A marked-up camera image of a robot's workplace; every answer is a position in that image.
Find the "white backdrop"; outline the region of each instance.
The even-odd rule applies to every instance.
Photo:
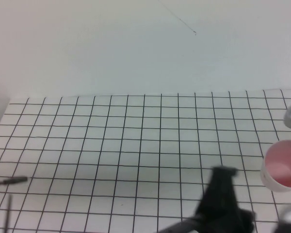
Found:
[[[291,87],[291,0],[0,0],[11,97]]]

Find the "white object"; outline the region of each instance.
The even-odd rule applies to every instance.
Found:
[[[291,187],[286,187],[280,183],[278,183],[267,171],[267,168],[265,166],[265,158],[263,160],[262,168],[261,168],[261,180],[265,187],[268,189],[274,191],[274,192],[289,192],[291,191]]]

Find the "white table surface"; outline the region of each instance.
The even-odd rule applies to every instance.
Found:
[[[0,122],[0,232],[151,233],[189,217],[213,166],[233,166],[239,205],[270,233],[291,192],[259,176],[273,142],[291,139],[291,90],[11,100]]]

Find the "pink liquid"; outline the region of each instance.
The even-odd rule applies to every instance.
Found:
[[[265,167],[274,180],[291,187],[291,140],[279,141],[268,149]]]

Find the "pink cup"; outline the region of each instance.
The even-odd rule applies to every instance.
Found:
[[[291,191],[291,140],[274,143],[261,168],[263,184],[275,192]]]

